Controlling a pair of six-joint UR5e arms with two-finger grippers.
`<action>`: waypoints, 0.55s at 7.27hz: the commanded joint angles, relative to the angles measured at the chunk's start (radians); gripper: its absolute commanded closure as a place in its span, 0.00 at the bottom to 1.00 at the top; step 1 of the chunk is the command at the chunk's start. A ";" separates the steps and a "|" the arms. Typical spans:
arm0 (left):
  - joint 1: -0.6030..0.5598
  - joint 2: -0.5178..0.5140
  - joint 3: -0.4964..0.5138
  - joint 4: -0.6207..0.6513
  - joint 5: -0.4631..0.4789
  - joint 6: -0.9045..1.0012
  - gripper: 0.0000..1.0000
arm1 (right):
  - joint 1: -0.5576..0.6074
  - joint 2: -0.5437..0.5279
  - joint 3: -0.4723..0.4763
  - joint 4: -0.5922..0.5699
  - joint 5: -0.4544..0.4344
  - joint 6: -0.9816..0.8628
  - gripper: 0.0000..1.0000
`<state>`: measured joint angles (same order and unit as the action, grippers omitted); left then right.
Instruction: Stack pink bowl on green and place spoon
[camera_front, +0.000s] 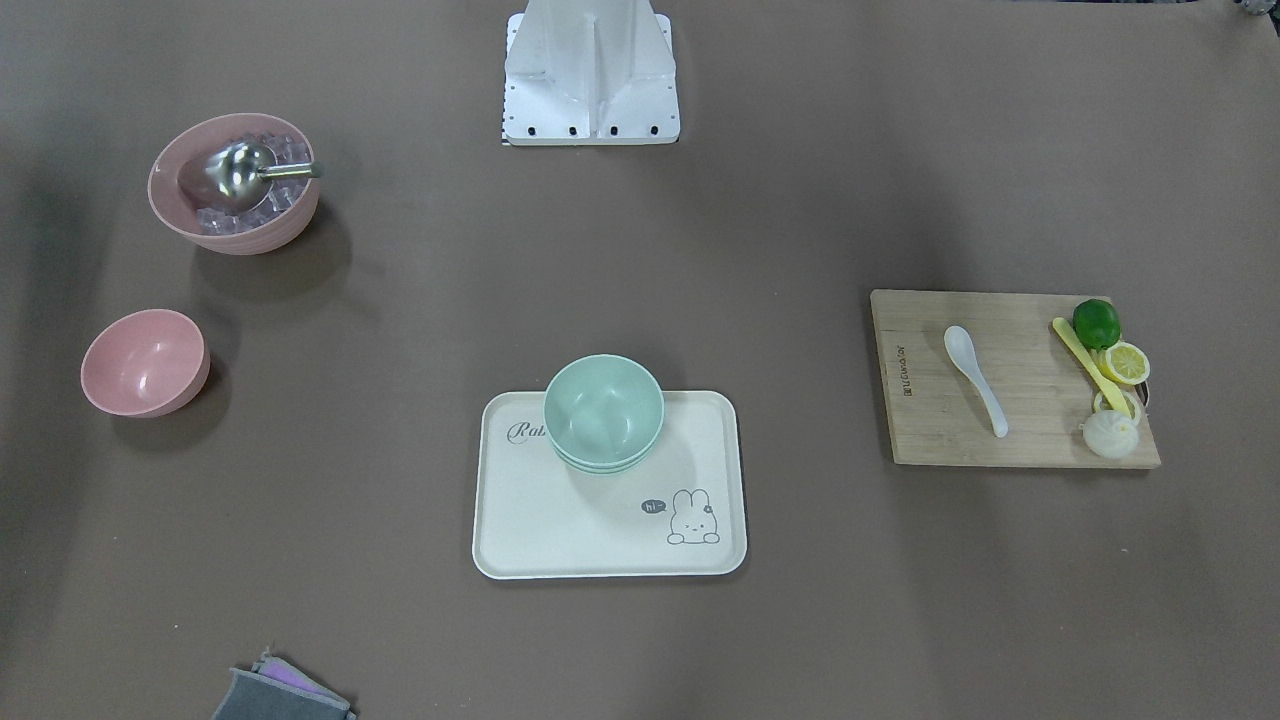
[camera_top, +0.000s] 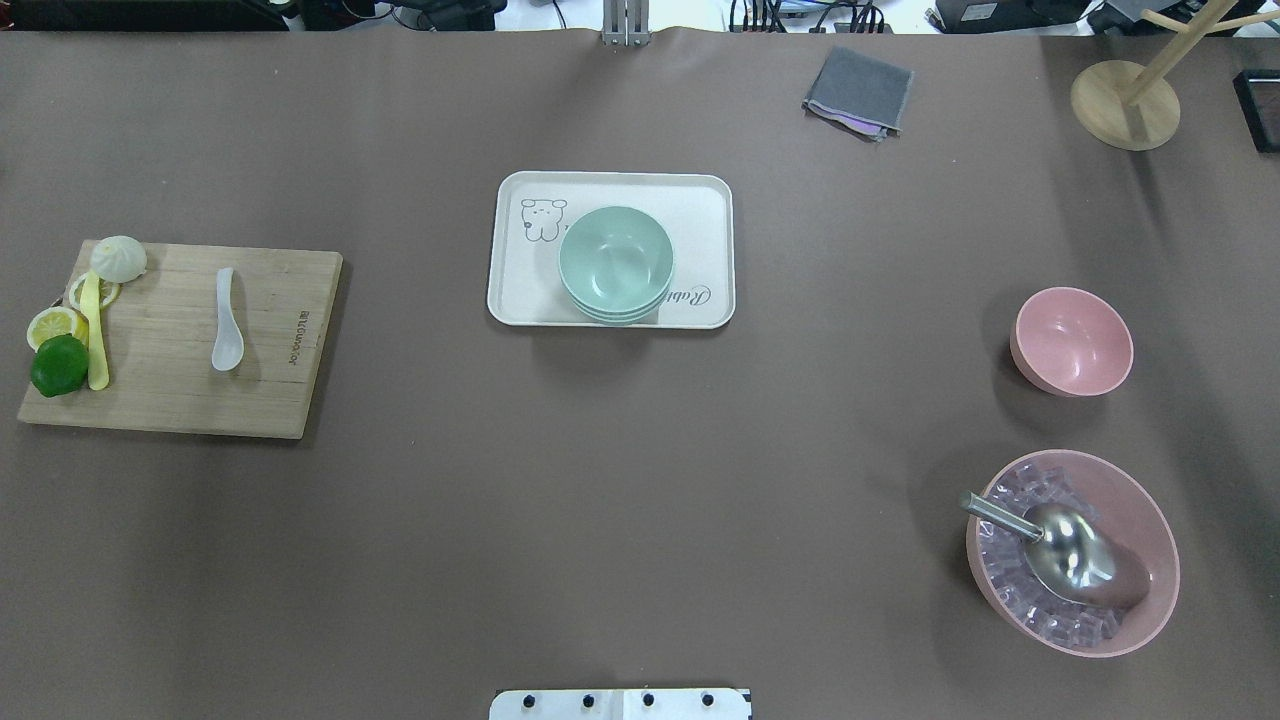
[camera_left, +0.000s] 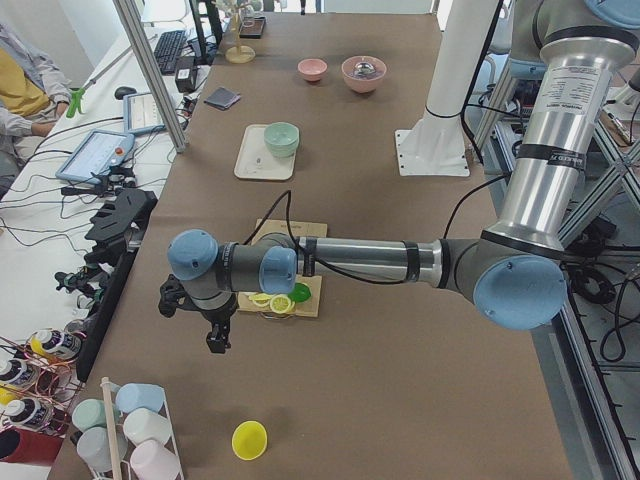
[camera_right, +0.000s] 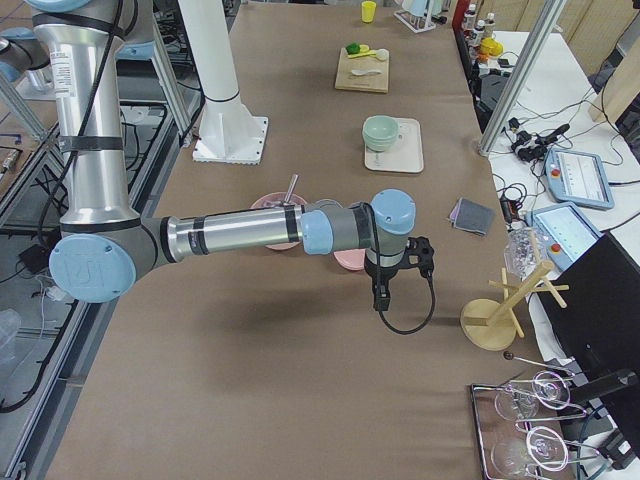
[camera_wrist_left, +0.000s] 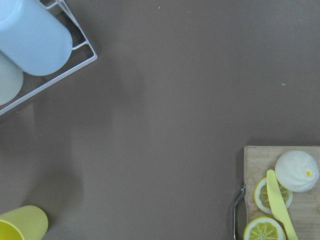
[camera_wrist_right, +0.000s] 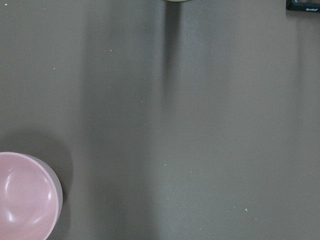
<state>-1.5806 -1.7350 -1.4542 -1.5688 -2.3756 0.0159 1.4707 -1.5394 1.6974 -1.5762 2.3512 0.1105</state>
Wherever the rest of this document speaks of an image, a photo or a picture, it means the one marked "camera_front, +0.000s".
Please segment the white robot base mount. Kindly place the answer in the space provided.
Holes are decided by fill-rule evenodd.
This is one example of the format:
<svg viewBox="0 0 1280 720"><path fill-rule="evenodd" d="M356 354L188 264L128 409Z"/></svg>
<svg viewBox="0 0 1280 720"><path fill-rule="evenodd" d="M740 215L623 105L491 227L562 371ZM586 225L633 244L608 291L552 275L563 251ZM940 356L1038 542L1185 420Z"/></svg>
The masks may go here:
<svg viewBox="0 0 1280 720"><path fill-rule="evenodd" d="M530 1L506 24L500 137L641 146L682 129L672 23L649 1Z"/></svg>

